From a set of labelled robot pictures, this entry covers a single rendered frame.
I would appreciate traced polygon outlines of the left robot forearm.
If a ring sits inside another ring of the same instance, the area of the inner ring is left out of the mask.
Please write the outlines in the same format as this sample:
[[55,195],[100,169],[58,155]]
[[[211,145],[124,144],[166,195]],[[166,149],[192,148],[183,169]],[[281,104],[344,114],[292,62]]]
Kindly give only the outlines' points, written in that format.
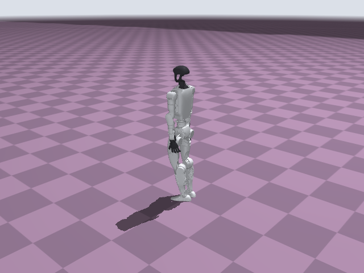
[[166,121],[167,121],[167,125],[168,125],[169,139],[170,140],[175,140],[174,139],[174,135],[175,135],[175,122],[173,121],[172,115],[167,114],[166,115]]

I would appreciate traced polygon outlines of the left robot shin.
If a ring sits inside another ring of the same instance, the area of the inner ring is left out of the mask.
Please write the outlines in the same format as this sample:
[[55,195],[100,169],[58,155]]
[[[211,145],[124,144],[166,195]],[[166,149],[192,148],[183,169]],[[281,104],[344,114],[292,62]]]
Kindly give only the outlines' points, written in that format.
[[179,187],[179,191],[181,193],[181,197],[185,198],[185,195],[186,195],[185,186],[187,184],[187,181],[186,181],[186,173],[184,173],[184,168],[177,167],[176,171],[174,170],[174,173],[175,173],[177,186]]

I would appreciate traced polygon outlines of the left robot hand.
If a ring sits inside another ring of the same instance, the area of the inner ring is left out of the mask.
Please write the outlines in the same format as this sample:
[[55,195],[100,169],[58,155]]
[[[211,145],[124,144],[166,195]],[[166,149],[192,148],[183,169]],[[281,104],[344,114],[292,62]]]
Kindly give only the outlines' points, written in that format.
[[177,143],[176,143],[176,135],[174,135],[174,139],[175,140],[169,140],[170,141],[170,145],[169,145],[169,150],[171,149],[171,151],[173,152],[174,151],[174,153],[179,153],[179,152],[181,152],[180,150],[179,150],[179,148],[178,148],[178,145],[177,145]]

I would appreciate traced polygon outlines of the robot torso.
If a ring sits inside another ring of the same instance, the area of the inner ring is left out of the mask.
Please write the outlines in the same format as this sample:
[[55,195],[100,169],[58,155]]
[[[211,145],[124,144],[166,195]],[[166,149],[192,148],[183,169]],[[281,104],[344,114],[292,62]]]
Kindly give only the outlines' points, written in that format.
[[[186,84],[186,83],[185,83]],[[189,85],[187,85],[189,86]],[[179,85],[172,90],[177,90],[177,99],[175,101],[175,133],[181,133],[182,139],[186,139],[190,135],[190,127],[184,119],[188,118],[192,107],[192,88],[180,89]]]

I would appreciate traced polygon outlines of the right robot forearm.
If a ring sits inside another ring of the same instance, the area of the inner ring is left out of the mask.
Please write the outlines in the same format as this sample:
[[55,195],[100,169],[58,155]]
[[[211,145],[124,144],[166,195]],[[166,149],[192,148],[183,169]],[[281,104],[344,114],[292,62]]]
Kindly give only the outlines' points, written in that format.
[[191,121],[191,119],[190,119],[190,118],[191,118],[191,114],[192,114],[192,109],[191,109],[191,112],[190,112],[189,117],[185,119],[185,121],[186,121],[187,125],[189,125],[189,124],[190,124],[190,121]]

